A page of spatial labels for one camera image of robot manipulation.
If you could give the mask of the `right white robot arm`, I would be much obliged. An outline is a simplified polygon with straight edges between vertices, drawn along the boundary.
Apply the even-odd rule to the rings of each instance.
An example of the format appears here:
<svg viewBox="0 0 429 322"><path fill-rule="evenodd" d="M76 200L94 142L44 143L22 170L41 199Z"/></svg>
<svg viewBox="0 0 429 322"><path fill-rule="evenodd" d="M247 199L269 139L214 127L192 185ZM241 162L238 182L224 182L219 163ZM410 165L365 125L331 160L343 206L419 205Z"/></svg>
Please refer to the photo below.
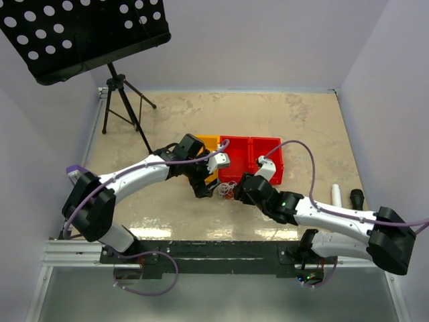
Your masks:
<svg viewBox="0 0 429 322"><path fill-rule="evenodd" d="M247 173L233 195L277 223L315 227L298 248L305 263L343 256L368 260L396 275L408 272L416 233L393 209L354 211L317 204L298 193L277 191L264 177Z"/></svg>

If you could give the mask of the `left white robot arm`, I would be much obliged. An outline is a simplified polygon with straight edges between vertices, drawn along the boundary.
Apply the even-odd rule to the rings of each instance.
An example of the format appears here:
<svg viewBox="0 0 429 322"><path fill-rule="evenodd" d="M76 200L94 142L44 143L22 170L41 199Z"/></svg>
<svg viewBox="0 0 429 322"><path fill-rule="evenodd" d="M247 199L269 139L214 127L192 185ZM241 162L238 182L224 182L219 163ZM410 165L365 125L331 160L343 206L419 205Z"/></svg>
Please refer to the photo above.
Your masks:
<svg viewBox="0 0 429 322"><path fill-rule="evenodd" d="M137 238L123 226L114 223L115 206L123 199L152 184L184 175L198 198L211 197L218 180L205 183L215 170L230 163L224 153L224 141L215 152L192 134L180 142L153 151L147 158L122 170L97 176L80 175L65 202L63 236L68 239L70 227L88 242L101 242L115 250L124 263L134 262L139 255Z"/></svg>

